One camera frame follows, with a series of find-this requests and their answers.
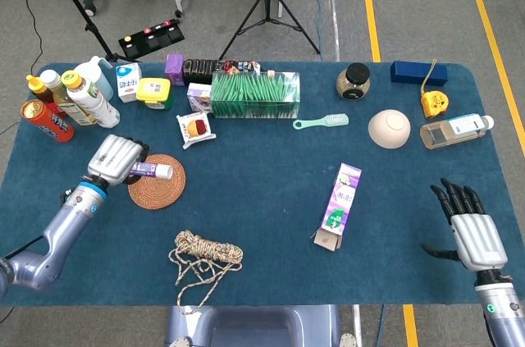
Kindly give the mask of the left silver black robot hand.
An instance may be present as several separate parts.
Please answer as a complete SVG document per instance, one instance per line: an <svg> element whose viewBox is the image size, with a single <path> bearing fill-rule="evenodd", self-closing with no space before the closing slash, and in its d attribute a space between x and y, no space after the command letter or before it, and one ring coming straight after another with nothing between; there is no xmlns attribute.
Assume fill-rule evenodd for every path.
<svg viewBox="0 0 525 347"><path fill-rule="evenodd" d="M132 176L131 169L145 161L148 151L149 146L140 140L110 134L90 159L84 180L103 190L119 184L133 185L140 177Z"/></svg>

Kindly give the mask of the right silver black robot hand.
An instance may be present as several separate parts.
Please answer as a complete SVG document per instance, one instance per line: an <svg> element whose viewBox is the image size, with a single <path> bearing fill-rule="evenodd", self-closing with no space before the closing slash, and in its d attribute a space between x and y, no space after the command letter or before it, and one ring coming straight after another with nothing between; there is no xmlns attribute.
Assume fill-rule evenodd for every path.
<svg viewBox="0 0 525 347"><path fill-rule="evenodd" d="M499 271L508 256L492 217L485 212L477 192L469 186L459 186L444 178L441 187L431 185L450 227L456 248L434 249L422 244L422 249L434 258L462 263L470 272Z"/></svg>

